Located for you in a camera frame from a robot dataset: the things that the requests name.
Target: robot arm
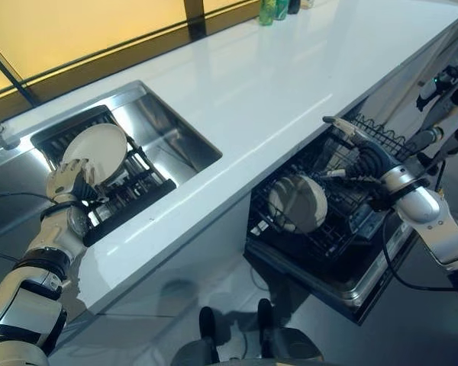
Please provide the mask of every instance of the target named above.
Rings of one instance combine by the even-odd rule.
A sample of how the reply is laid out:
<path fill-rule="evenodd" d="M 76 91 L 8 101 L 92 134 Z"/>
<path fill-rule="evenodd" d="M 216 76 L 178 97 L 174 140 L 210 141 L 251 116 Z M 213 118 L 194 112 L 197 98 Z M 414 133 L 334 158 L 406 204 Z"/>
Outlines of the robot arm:
<path fill-rule="evenodd" d="M 50 174 L 47 196 L 58 204 L 42 213 L 39 234 L 0 283 L 0 365 L 47 365 L 66 322 L 61 286 L 88 229 L 78 200 L 95 195 L 85 164 L 74 160 Z"/>
<path fill-rule="evenodd" d="M 372 177 L 380 181 L 398 215 L 424 240 L 434 259 L 448 272 L 458 271 L 458 222 L 444 197 L 423 187 L 406 168 L 358 127 L 335 117 L 325 117 L 350 137 L 360 150 L 355 165 L 327 172 L 327 177 Z"/>

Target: white countertop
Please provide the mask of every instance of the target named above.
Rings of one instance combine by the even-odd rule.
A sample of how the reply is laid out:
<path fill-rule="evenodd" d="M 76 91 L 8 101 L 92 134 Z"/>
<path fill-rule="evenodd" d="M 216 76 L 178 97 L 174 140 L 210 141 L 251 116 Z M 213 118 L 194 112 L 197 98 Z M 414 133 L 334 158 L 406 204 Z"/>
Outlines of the white countertop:
<path fill-rule="evenodd" d="M 229 208 L 458 18 L 441 0 L 316 0 L 271 27 L 239 24 L 73 91 L 8 134 L 141 80 L 223 156 L 97 242 L 79 295 L 98 312 Z"/>

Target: black dish rack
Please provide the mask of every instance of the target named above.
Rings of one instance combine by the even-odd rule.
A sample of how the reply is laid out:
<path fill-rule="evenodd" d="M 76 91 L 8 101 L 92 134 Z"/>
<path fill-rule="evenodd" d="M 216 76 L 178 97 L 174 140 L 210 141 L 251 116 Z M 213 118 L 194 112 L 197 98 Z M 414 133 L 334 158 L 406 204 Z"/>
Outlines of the black dish rack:
<path fill-rule="evenodd" d="M 66 148 L 75 137 L 97 124 L 114 124 L 122 129 L 109 109 L 100 105 L 36 133 L 31 142 L 42 152 L 53 171 L 60 166 Z M 113 177 L 95 186 L 102 199 L 87 203 L 91 223 L 91 229 L 84 238 L 87 246 L 176 188 L 171 179 L 160 174 L 142 147 L 131 136 L 126 133 L 125 136 L 127 154 L 119 170 Z"/>
<path fill-rule="evenodd" d="M 403 136 L 396 136 L 361 114 L 350 122 L 379 141 L 393 156 L 401 149 L 403 152 Z M 329 127 L 253 189 L 249 235 L 286 252 L 297 262 L 307 265 L 311 262 L 314 269 L 320 271 L 329 269 L 357 235 L 370 237 L 374 234 L 373 230 L 378 229 L 385 216 L 385 213 L 374 213 L 367 203 L 371 197 L 380 197 L 381 188 L 376 181 L 320 178 L 319 172 L 344 168 L 353 164 L 357 156 L 357 149 L 344 133 Z M 274 184 L 290 175 L 314 179 L 326 194 L 326 219 L 312 233 L 302 233 L 298 225 L 276 207 L 270 210 L 272 204 L 268 197 Z M 295 227 L 293 231 L 283 228 L 287 223 Z"/>

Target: dishwasher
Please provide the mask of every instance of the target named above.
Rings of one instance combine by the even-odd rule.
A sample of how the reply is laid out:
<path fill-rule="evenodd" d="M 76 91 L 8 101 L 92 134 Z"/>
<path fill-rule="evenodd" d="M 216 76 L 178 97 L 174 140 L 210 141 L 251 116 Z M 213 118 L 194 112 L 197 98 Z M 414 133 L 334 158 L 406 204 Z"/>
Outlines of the dishwasher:
<path fill-rule="evenodd" d="M 392 155 L 405 138 L 358 114 L 347 118 L 378 140 Z M 361 324 L 390 282 L 382 251 L 385 239 L 394 266 L 399 266 L 416 235 L 396 214 L 375 212 L 377 184 L 358 179 L 322 180 L 319 172 L 343 168 L 358 152 L 344 134 L 329 127 L 318 138 L 283 163 L 251 193 L 245 257 L 254 268 L 258 261 L 298 282 L 327 305 Z M 325 221 L 312 233 L 284 230 L 276 210 L 269 209 L 269 192 L 281 178 L 306 175 L 327 198 Z"/>

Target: dishwasher rack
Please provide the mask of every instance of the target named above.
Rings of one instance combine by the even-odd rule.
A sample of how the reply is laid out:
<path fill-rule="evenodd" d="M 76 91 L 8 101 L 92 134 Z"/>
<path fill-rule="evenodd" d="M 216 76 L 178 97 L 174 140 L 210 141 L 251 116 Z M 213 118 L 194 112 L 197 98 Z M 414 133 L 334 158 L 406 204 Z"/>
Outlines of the dishwasher rack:
<path fill-rule="evenodd" d="M 405 138 L 396 136 L 374 120 L 358 114 L 350 122 L 380 142 L 391 155 L 403 149 Z M 357 233 L 363 231 L 364 225 L 375 230 L 385 216 L 384 213 L 374 213 L 367 204 L 371 197 L 380 196 L 381 188 L 376 181 L 364 178 L 322 180 L 319 177 L 319 172 L 344 168 L 353 164 L 357 157 L 358 151 L 347 136 L 336 127 L 329 127 L 253 189 L 248 233 L 270 245 L 285 246 L 287 251 L 292 251 L 292 247 L 299 248 L 296 257 L 312 258 L 321 268 L 331 265 Z M 268 197 L 274 184 L 289 175 L 306 175 L 314 179 L 326 194 L 326 219 L 312 233 L 303 233 L 276 207 L 269 209 L 272 204 Z M 287 223 L 295 227 L 292 232 L 283 229 Z"/>

